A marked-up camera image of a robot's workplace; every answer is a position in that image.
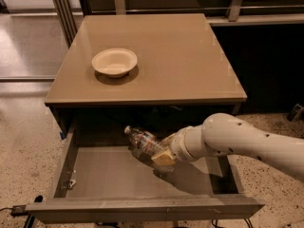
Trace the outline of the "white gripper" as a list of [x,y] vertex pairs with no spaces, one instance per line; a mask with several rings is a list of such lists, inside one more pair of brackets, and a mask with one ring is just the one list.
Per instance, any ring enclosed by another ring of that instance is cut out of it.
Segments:
[[194,162],[203,156],[203,140],[200,126],[188,126],[161,140],[169,149],[155,154],[151,160],[159,165],[174,165],[179,162]]

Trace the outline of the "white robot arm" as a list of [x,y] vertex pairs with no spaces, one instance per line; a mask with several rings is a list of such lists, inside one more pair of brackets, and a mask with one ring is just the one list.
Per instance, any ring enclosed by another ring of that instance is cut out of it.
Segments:
[[303,139],[265,132],[229,114],[213,114],[202,124],[185,127],[161,143],[164,149],[152,156],[157,165],[241,155],[304,181]]

